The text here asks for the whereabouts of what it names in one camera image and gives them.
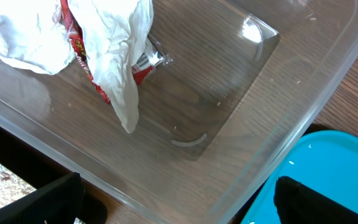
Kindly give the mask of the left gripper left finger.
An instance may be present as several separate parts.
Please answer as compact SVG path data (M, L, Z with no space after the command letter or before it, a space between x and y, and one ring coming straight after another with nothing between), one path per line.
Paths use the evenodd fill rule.
M80 175L72 172L0 208L0 224L74 223L84 194Z

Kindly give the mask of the clear plastic bin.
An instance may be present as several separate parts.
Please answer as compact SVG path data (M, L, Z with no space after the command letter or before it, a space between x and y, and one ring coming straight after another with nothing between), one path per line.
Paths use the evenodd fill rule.
M157 223L227 223L358 56L358 0L154 1L133 133L78 62L0 60L0 127Z

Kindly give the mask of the red snack wrapper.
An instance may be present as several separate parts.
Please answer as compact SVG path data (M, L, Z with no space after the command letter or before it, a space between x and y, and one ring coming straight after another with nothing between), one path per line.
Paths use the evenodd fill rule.
M89 78L92 85L95 87L97 93L107 104L110 104L111 100L102 90L102 88L94 82L93 75L88 67L82 29L74 18L72 12L70 11L68 1L61 0L60 3L62 6L63 21L65 23L65 28L68 32L68 38L70 40L71 46L73 47L73 50L75 52L76 59L85 71L86 76ZM140 85L142 81L151 73L153 73L156 70L157 66L160 65L164 60L164 56L161 54L160 51L155 48L155 45L150 40L149 36L145 42L145 49L143 54L132 66L132 76L136 85Z

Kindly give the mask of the white napkin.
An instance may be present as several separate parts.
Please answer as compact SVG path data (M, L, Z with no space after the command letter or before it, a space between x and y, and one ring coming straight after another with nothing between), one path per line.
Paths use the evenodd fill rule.
M139 119L132 67L153 16L151 1L0 1L0 60L47 75L78 60L131 133Z

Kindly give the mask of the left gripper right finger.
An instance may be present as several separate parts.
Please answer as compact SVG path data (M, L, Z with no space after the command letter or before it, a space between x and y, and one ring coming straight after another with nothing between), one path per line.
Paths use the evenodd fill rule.
M290 177L279 177L273 202L282 224L358 224L358 213Z

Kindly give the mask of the teal plastic serving tray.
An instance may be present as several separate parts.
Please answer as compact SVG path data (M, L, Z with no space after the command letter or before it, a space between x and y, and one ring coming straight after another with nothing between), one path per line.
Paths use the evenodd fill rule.
M243 223L279 223L275 183L288 176L358 213L358 138L340 131L303 136L273 171Z

